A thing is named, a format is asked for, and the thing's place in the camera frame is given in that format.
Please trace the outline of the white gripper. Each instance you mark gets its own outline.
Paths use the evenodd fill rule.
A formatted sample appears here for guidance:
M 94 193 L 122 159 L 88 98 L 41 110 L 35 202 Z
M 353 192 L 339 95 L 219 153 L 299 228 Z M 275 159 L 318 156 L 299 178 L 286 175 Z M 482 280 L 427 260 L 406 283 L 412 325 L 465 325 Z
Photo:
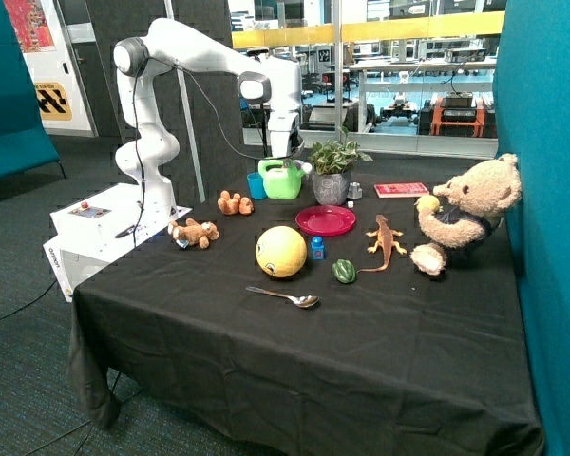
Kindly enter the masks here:
M 272 113 L 268 122 L 271 156 L 277 159 L 291 157 L 303 149 L 305 142 L 299 133 L 298 113 Z

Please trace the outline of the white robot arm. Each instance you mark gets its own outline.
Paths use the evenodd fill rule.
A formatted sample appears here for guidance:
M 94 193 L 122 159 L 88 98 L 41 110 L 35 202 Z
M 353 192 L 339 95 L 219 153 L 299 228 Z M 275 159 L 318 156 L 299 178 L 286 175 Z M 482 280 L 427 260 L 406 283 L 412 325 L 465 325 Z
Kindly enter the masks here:
M 267 56 L 244 56 L 178 21 L 159 18 L 147 35 L 117 43 L 113 52 L 123 117 L 138 139 L 116 153 L 116 163 L 141 187 L 143 214 L 169 219 L 176 211 L 173 186 L 159 168 L 180 152 L 176 137 L 162 124 L 153 81 L 172 69 L 189 72 L 227 72 L 237 76 L 239 95 L 250 105 L 266 103 L 273 157 L 288 159 L 304 145 L 301 71 L 298 62 Z

